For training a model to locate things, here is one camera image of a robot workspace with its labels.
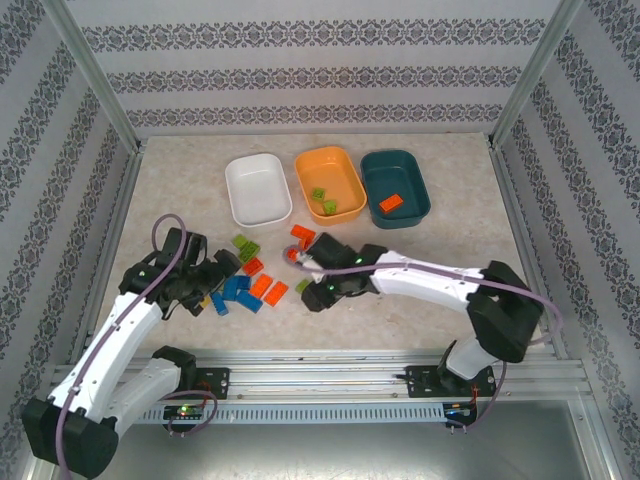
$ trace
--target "green block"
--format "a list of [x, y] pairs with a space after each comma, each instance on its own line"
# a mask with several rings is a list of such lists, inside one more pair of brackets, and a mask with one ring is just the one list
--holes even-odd
[[238, 250], [242, 250], [244, 246], [249, 243], [249, 240], [247, 240], [244, 235], [236, 235], [233, 237], [233, 240], [231, 240], [231, 243], [233, 243], [233, 246]]
[[244, 264], [244, 263], [247, 263], [249, 260], [251, 260], [253, 257], [255, 257], [259, 251], [260, 251], [260, 245], [253, 242], [247, 242], [247, 244], [244, 247], [242, 247], [242, 250], [240, 250], [240, 254], [238, 255], [238, 258]]
[[311, 283], [311, 280], [307, 280], [306, 278], [301, 281], [298, 285], [296, 285], [296, 292], [302, 295], [302, 292], [305, 288]]
[[314, 188], [311, 192], [311, 198], [316, 202], [324, 201], [324, 188]]
[[322, 208], [324, 209], [324, 213], [327, 215], [334, 215], [338, 206], [336, 205], [335, 200], [327, 200], [322, 204]]

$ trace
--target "marble surface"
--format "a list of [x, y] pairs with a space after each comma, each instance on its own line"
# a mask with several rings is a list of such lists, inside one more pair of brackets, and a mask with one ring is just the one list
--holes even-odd
[[[300, 153], [327, 145], [344, 148], [358, 173], [360, 160], [371, 151], [411, 152], [431, 197], [431, 212], [420, 225], [402, 230], [376, 228], [368, 208], [351, 223], [315, 225], [293, 162]], [[231, 216], [224, 169], [235, 158], [264, 152], [282, 161], [293, 213], [276, 231], [243, 232]], [[168, 344], [185, 349], [441, 349], [472, 332], [465, 314], [403, 296], [368, 294], [342, 299], [322, 313], [308, 312], [294, 291], [304, 274], [280, 258], [282, 249], [295, 240], [289, 234], [295, 223], [328, 231], [356, 250], [364, 243], [376, 243], [417, 259], [464, 267], [485, 267], [496, 259], [522, 275], [481, 134], [153, 137], [142, 161], [101, 320], [109, 313], [125, 270], [151, 251], [151, 227], [167, 212], [180, 215], [189, 230], [206, 235], [210, 255], [218, 248], [235, 251], [231, 239], [244, 233], [262, 247], [263, 273], [285, 282], [290, 290], [275, 308], [265, 305], [258, 314], [235, 303], [229, 303], [230, 314], [225, 317], [212, 306], [196, 318], [177, 308], [169, 321], [154, 328], [143, 348]], [[160, 244], [169, 223], [159, 229]]]

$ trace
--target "patterned wall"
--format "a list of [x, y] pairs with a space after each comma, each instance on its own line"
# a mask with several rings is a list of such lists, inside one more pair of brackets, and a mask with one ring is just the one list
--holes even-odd
[[623, 478], [640, 478], [640, 1], [585, 3], [503, 147]]
[[37, 0], [0, 0], [0, 478], [69, 360], [128, 155]]
[[70, 0], [138, 135], [490, 132], [558, 0]]

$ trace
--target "white bowl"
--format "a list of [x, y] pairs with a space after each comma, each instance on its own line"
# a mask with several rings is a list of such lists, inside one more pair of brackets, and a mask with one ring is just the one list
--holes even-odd
[[245, 228], [273, 225], [293, 210], [291, 194], [280, 159], [270, 153], [241, 157], [224, 171], [231, 213]]

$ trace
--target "metal floor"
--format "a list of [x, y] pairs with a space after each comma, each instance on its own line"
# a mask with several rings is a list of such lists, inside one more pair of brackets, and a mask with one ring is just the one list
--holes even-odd
[[137, 425], [107, 479], [581, 480], [589, 478], [566, 402], [499, 403], [477, 431], [434, 424], [219, 425], [169, 438]]

